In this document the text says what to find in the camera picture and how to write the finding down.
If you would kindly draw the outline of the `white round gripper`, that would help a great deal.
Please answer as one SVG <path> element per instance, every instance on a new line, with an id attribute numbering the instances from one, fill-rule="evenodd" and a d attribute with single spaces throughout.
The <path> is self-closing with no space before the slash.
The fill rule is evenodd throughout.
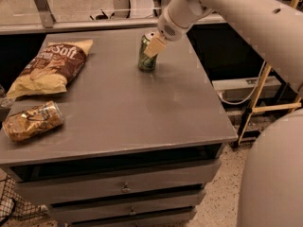
<path id="1" fill-rule="evenodd" d="M 191 28 L 190 20 L 191 15 L 187 10 L 177 11 L 166 7 L 157 23 L 159 32 L 145 34 L 148 42 L 144 54 L 152 58 L 166 48 L 167 40 L 171 42 L 180 40 Z"/>

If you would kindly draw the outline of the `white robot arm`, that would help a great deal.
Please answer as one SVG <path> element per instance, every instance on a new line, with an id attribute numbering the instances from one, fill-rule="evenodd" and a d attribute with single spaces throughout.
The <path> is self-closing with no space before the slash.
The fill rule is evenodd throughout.
<path id="1" fill-rule="evenodd" d="M 303 85 L 303 14 L 277 0 L 171 0 L 145 54 L 152 57 L 217 11 L 297 93 Z M 237 227 L 303 227 L 303 110 L 267 127 L 250 149 Z"/>

